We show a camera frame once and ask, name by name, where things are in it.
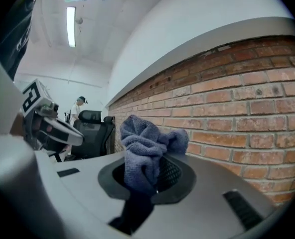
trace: white wall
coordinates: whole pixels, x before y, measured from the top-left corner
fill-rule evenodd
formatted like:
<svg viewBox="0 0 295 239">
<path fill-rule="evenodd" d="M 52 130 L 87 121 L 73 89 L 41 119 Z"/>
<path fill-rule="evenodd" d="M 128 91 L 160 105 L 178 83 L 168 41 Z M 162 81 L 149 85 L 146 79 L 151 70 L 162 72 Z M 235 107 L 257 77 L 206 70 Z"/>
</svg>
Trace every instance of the white wall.
<svg viewBox="0 0 295 239">
<path fill-rule="evenodd" d="M 269 21 L 268 27 L 251 21 L 248 27 L 252 28 L 252 33 L 250 29 L 244 31 L 244 25 L 240 27 L 237 24 L 271 17 L 292 18 L 280 0 L 162 0 L 136 27 L 116 61 L 109 81 L 107 104 L 166 66 L 217 45 L 270 34 L 295 34 L 290 23 L 282 29 L 278 19 L 274 24 Z M 225 31 L 224 35 L 220 35 L 223 31 L 216 31 L 212 42 L 207 40 L 203 45 L 199 39 L 194 50 L 186 45 L 183 52 L 190 51 L 185 53 L 185 57 L 171 56 L 156 63 L 190 40 L 231 25 L 233 28 Z"/>
<path fill-rule="evenodd" d="M 29 44 L 17 74 L 15 84 L 23 90 L 38 78 L 48 89 L 52 99 L 59 104 L 59 118 L 70 110 L 79 96 L 88 104 L 81 110 L 102 111 L 102 119 L 108 115 L 104 107 L 111 70 L 85 59 L 76 59 L 63 52 Z"/>
</svg>

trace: black chair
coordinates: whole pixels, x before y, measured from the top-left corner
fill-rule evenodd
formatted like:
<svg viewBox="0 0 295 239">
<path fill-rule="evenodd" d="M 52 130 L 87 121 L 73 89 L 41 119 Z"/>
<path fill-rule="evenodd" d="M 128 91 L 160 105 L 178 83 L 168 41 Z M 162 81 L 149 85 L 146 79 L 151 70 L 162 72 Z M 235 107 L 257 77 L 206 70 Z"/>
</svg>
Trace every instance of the black chair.
<svg viewBox="0 0 295 239">
<path fill-rule="evenodd" d="M 84 142 L 81 146 L 72 146 L 74 160 L 106 155 L 106 142 L 114 128 L 114 117 L 105 117 L 101 122 L 100 111 L 82 111 L 78 118 L 73 127 L 84 135 Z"/>
<path fill-rule="evenodd" d="M 103 123 L 107 126 L 107 132 L 106 132 L 106 135 L 104 137 L 104 141 L 103 141 L 103 145 L 102 145 L 102 153 L 104 153 L 104 155 L 107 155 L 108 151 L 107 151 L 107 141 L 115 127 L 114 125 L 114 120 L 115 120 L 115 117 L 105 117 L 103 119 Z"/>
</svg>

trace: blue towel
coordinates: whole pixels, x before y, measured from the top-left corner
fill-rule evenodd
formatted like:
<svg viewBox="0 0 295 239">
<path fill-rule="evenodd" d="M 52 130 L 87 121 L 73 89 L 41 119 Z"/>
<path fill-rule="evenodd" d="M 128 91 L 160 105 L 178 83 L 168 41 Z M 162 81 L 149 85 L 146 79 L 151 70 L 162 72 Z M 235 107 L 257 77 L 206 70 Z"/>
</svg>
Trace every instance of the blue towel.
<svg viewBox="0 0 295 239">
<path fill-rule="evenodd" d="M 121 125 L 121 143 L 125 154 L 125 184 L 147 195 L 154 195 L 159 175 L 159 160 L 166 152 L 184 155 L 188 147 L 188 135 L 179 129 L 161 133 L 152 122 L 135 115 Z"/>
</svg>

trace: person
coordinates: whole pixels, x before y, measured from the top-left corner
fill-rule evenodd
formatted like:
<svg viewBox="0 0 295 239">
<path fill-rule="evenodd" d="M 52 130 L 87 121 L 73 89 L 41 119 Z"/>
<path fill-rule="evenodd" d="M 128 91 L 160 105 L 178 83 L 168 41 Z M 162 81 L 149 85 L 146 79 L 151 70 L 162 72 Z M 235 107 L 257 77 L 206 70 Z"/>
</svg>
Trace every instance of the person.
<svg viewBox="0 0 295 239">
<path fill-rule="evenodd" d="M 70 115 L 70 124 L 73 126 L 74 122 L 79 119 L 80 114 L 80 106 L 84 105 L 86 99 L 84 97 L 79 97 L 77 101 L 71 108 L 71 115 Z"/>
<path fill-rule="evenodd" d="M 3 8 L 7 14 L 0 24 L 0 63 L 12 80 L 27 49 L 35 1 L 6 0 Z M 24 136 L 22 123 L 23 115 L 18 113 L 10 134 Z M 41 119 L 36 117 L 33 128 L 38 129 L 40 123 Z"/>
</svg>

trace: ceiling light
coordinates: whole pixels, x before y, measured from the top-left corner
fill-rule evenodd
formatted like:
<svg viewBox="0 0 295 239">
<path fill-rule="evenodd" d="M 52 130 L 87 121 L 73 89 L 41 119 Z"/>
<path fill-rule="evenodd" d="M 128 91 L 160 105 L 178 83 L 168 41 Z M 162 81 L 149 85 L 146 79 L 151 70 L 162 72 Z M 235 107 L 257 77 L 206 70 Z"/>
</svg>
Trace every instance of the ceiling light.
<svg viewBox="0 0 295 239">
<path fill-rule="evenodd" d="M 74 21 L 76 18 L 76 7 L 67 7 L 67 31 L 69 46 L 76 46 Z"/>
</svg>

